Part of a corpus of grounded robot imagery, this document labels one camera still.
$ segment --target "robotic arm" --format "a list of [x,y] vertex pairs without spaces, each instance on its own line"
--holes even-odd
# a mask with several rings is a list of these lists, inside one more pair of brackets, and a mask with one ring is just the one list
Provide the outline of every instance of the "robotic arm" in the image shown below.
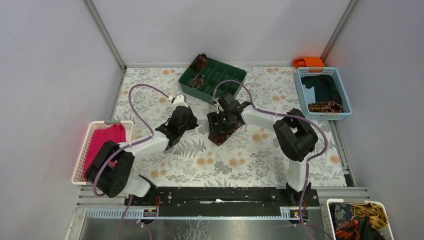
[[195,129],[198,126],[198,120],[193,115],[191,108],[185,103],[184,96],[179,95],[172,98],[171,101],[174,106],[172,116],[157,127],[153,137],[150,137],[147,141],[140,144],[138,144],[140,142],[138,139],[120,144],[113,141],[105,142],[85,173],[88,181],[94,183],[100,168],[108,158],[119,148],[129,145],[111,160],[111,162],[116,163],[114,167],[106,166],[100,174],[97,187],[109,198],[114,198],[120,193],[141,198],[146,196],[154,184],[143,176],[131,173],[134,158],[143,159],[154,153],[168,150],[180,141],[185,131]]
[[[300,193],[306,178],[305,157],[314,151],[315,143],[318,141],[318,136],[312,127],[307,122],[296,118],[283,118],[258,112],[250,102],[245,101],[240,104],[231,94],[219,98],[217,104],[219,110],[207,115],[208,138],[219,146],[243,124],[274,130],[282,152],[289,158],[290,177],[287,188],[294,193]],[[296,108],[287,114],[304,117]]]

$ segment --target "basket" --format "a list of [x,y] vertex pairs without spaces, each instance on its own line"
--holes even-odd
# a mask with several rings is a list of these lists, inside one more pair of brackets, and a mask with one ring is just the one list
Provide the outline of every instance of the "basket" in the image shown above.
[[[322,204],[320,206],[321,208],[321,215],[322,215],[322,223],[324,226],[324,230],[332,235],[333,240],[336,239],[336,233],[334,232],[334,227],[333,227],[333,221],[332,221],[332,217],[330,214],[330,204],[331,203],[350,203],[350,204],[363,204],[363,203],[373,203],[373,204],[377,204],[380,205],[381,208],[383,208],[384,213],[386,213],[386,209],[384,207],[384,205],[381,202],[378,201],[366,201],[366,200],[349,200],[349,201],[344,201],[344,199],[341,198],[330,198],[327,200],[326,204]],[[389,218],[387,218],[387,226],[378,229],[377,232],[379,232],[385,240],[393,240],[393,234],[392,234],[392,230],[390,228],[390,223],[389,223]]]
[[[307,89],[306,86],[302,84],[301,78],[318,75],[329,75],[334,79],[335,86],[341,97],[341,105],[344,112],[309,111],[308,104],[315,103],[315,92],[314,88]],[[299,67],[297,69],[297,74],[294,77],[294,83],[296,84],[300,107],[305,118],[310,120],[342,120],[346,116],[352,114],[351,104],[349,102],[348,96],[346,95],[346,91],[343,87],[339,72],[335,67]]]
[[[194,72],[190,69],[190,67],[187,67],[178,82],[183,93],[207,103],[211,103],[212,94],[214,93],[215,87],[220,82],[225,80],[236,80],[237,82],[243,83],[247,73],[243,69],[228,65],[213,58],[208,57],[207,59],[209,62],[199,71],[199,73]],[[198,74],[204,75],[205,81],[199,89],[194,89],[190,87],[190,84],[193,78]],[[218,99],[226,93],[232,94],[235,98],[241,88],[242,86],[236,82],[226,82],[220,85],[216,90],[215,98]]]
[[82,145],[81,152],[79,153],[78,163],[75,166],[75,170],[73,171],[72,176],[72,184],[74,185],[87,185],[89,182],[84,180],[83,169],[84,163],[86,162],[87,152],[89,150],[90,143],[92,141],[92,137],[94,131],[96,129],[107,129],[108,127],[114,124],[122,124],[125,129],[125,139],[126,141],[132,141],[136,138],[136,128],[134,127],[134,122],[130,120],[123,121],[93,121],[90,123],[90,126],[87,131],[87,135],[85,136],[84,145]]

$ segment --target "white wall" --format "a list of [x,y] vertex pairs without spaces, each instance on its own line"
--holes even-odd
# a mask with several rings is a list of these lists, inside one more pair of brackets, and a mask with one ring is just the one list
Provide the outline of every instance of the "white wall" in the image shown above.
[[0,2],[0,239],[64,238],[82,141],[119,75],[83,1]]
[[395,239],[424,239],[424,1],[361,1],[336,42],[353,114],[340,122],[358,183]]
[[94,0],[129,65],[230,64],[320,56],[349,0]]

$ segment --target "white plastic basket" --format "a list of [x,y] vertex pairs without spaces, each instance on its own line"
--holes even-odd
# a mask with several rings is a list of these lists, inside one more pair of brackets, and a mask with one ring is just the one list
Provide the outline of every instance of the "white plastic basket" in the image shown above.
[[[352,200],[352,201],[345,201],[342,198],[330,198],[327,200],[326,204],[322,204],[320,206],[321,208],[321,215],[322,215],[322,223],[324,226],[324,230],[332,235],[333,240],[336,239],[336,233],[334,232],[334,226],[333,226],[333,221],[332,221],[332,217],[331,217],[331,213],[330,213],[330,204],[331,203],[344,203],[344,204],[363,204],[363,203],[373,203],[373,204],[377,204],[380,207],[383,208],[384,213],[387,215],[386,209],[384,207],[384,205],[381,202],[378,201],[360,201],[360,200]],[[389,223],[389,217],[387,217],[387,226],[378,229],[377,232],[379,232],[385,240],[394,240],[393,239],[393,234],[392,234],[392,230],[390,228],[390,223]]]
[[93,121],[92,123],[90,123],[87,135],[85,136],[84,145],[82,145],[82,149],[79,154],[78,163],[76,164],[75,170],[73,171],[72,184],[87,185],[88,182],[85,181],[83,177],[83,169],[94,131],[96,129],[107,129],[114,124],[122,124],[123,128],[125,129],[125,139],[127,142],[132,141],[136,138],[136,128],[134,126],[134,122],[130,120],[108,122]]

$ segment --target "orange towel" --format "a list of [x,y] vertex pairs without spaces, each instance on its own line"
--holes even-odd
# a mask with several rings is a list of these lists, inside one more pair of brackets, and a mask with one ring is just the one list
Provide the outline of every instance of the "orange towel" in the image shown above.
[[[325,67],[321,58],[317,56],[299,57],[293,60],[293,67]],[[310,73],[320,73],[322,70],[310,70]]]

